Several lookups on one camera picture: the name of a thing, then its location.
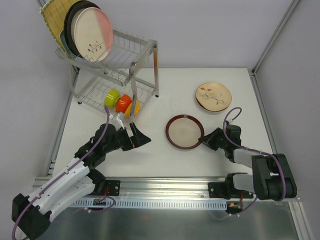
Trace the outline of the dark red rimmed plate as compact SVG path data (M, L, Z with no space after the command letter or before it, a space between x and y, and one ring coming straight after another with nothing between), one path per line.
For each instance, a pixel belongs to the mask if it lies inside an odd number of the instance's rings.
M181 150L191 150L201 144L199 138L205 136L205 130L195 117L180 114L167 122L165 135L174 147Z

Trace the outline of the light blue divided plate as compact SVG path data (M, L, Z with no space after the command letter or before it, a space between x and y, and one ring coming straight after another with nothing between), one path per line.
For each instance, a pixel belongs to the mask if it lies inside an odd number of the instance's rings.
M60 32L60 40L61 40L61 43L66 51L67 54L69 54L69 47L68 47L68 44L66 42L66 39L65 39L65 35L64 35L64 31L62 30Z

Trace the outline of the black rimmed round plate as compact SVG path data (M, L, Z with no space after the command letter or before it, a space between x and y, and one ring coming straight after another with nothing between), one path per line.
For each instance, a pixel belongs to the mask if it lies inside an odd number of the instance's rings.
M64 18L64 22L63 22L63 31L64 31L64 37L65 37L66 43L67 43L67 40L68 40L68 38L66 36L66 34L67 34L67 23L68 23L68 16L66 15L65 18ZM71 56L72 54L73 53L69 48L68 55Z

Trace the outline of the beige bird round plate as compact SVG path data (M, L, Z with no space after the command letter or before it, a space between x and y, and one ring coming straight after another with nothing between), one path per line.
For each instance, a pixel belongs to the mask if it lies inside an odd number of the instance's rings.
M205 110L213 113L227 109L232 103L229 89L219 82L206 82L195 91L197 103Z

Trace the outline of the pink white round plate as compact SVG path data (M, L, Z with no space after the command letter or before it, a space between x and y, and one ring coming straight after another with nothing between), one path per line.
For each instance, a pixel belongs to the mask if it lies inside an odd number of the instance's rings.
M107 57L114 41L111 22L105 12L97 7L83 8L74 15L71 38L76 55L93 63Z

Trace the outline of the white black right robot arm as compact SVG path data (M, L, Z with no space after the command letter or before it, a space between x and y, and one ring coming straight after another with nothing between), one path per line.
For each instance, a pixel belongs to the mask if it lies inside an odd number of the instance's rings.
M241 194L255 194L259 200L295 198L298 188L286 156L282 153L267 155L240 147L241 133L239 126L228 124L225 129L218 127L198 139L214 151L222 149L230 162L252 170L252 174L229 173L223 183L213 187L213 193L227 200Z

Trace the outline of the woven bamboo tray plate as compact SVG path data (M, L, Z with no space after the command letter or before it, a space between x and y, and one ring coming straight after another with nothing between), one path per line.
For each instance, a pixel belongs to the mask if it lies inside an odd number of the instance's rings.
M71 6L78 2L77 0L49 0L41 9L45 25L57 46L66 54L60 35L64 29L65 17Z

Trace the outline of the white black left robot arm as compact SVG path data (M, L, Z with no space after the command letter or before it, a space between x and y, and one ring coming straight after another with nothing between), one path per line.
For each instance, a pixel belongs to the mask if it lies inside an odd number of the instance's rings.
M105 190L105 176L96 168L106 155L115 150L130 151L151 142L151 139L130 123L129 136L124 127L102 124L89 141L81 146L71 161L54 177L32 193L18 194L12 201L11 238L20 229L29 240L43 235L55 218L77 200Z

